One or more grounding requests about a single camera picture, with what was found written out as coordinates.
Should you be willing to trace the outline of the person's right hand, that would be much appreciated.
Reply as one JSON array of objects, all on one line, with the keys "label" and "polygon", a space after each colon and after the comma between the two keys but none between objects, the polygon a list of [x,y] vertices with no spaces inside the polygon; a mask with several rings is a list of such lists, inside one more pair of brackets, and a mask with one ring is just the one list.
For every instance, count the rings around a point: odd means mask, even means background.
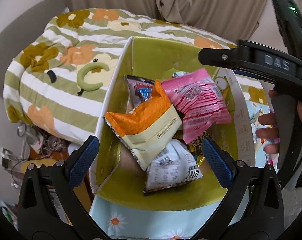
[{"label": "person's right hand", "polygon": [[[299,102],[297,105],[297,112],[302,121],[302,103]],[[262,125],[271,125],[271,128],[262,128],[256,131],[256,136],[258,138],[265,139],[277,139],[279,137],[278,127],[276,123],[276,118],[274,113],[263,114],[258,118],[258,121]],[[264,147],[264,151],[268,154],[276,154],[279,152],[279,143],[269,144]]]}]

